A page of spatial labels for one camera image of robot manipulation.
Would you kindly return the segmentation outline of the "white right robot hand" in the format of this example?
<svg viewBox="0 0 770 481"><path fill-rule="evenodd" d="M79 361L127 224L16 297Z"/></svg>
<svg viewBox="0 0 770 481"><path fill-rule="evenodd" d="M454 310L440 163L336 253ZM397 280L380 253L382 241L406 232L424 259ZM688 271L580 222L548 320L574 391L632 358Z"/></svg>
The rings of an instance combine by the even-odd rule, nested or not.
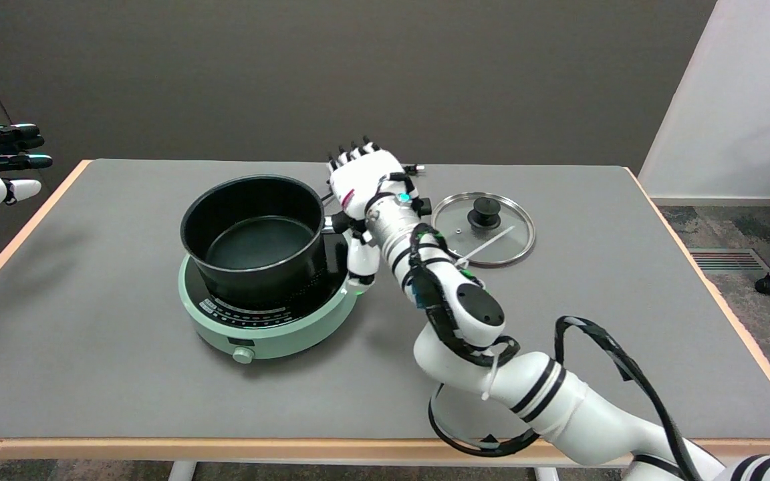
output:
<svg viewBox="0 0 770 481"><path fill-rule="evenodd" d="M330 216L329 226L348 240L346 253L346 291L361 295L374 283L381 264L381 247L368 231L368 204L382 196L394 197L422 215L430 205L421 200L412 176L415 167L405 167L388 150L363 137L362 145L339 149L330 156L330 194L340 211Z"/></svg>

